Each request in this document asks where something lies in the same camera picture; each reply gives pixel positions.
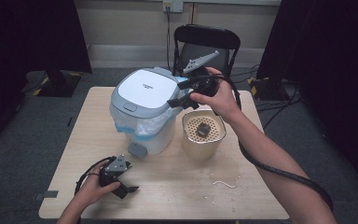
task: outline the perforated insert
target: perforated insert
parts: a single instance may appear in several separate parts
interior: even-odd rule
[[[206,123],[211,127],[211,130],[206,137],[201,137],[197,134],[197,128],[201,123]],[[185,124],[185,129],[188,138],[199,143],[212,142],[222,138],[220,125],[218,125],[215,120],[209,118],[195,117],[189,119]]]

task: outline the air fryer lid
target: air fryer lid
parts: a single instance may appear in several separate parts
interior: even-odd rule
[[[177,97],[177,80],[162,68],[141,69],[116,87],[112,104],[136,118],[153,118],[169,109],[167,101]]]

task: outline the table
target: table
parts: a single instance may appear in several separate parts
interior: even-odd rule
[[[124,155],[131,168],[119,179],[140,188],[123,200],[113,193],[88,207],[82,218],[96,219],[286,219],[286,212],[269,191],[255,167],[242,155],[233,130],[208,161],[191,160],[182,150],[182,111],[176,118],[175,135],[166,149],[137,159],[127,151],[129,142],[116,131],[109,113],[113,87],[89,90],[75,127],[45,198],[42,218],[60,217],[73,198],[76,181],[96,161]],[[260,129],[262,126],[248,91],[240,91],[242,111]]]

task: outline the beige container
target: beige container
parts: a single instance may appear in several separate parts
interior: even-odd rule
[[[197,161],[209,160],[226,136],[225,124],[212,110],[188,112],[183,116],[182,123],[184,130],[182,148],[190,158]],[[210,127],[208,134],[204,132],[208,130],[205,127]]]

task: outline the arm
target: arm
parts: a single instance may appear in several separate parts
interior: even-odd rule
[[[208,68],[212,74],[219,71]],[[256,160],[269,166],[306,178],[297,162],[266,137],[238,108],[228,83],[219,81],[219,90],[214,97],[192,93],[190,98],[209,105],[228,123],[239,137],[242,145]],[[257,169],[268,188],[289,214],[293,223],[336,223],[329,207],[313,189],[294,180]]]
[[[119,182],[114,182],[105,187],[100,186],[98,174],[101,167],[106,163],[107,161],[103,161],[92,169],[79,192],[63,210],[57,223],[77,223],[81,214],[89,205],[98,202],[106,193],[120,186]]]

